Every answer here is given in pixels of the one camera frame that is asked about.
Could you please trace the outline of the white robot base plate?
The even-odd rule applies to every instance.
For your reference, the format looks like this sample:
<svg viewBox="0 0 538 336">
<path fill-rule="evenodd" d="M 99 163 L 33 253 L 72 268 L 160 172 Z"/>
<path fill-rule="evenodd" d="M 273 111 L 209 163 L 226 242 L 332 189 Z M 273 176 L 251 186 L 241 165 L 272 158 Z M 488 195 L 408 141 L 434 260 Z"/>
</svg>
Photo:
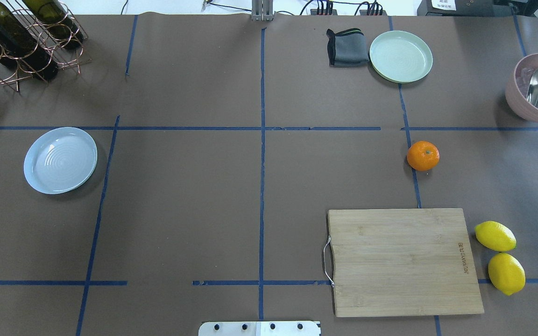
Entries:
<svg viewBox="0 0 538 336">
<path fill-rule="evenodd" d="M 199 336 L 320 336 L 316 321 L 239 321 L 205 322 Z"/>
</svg>

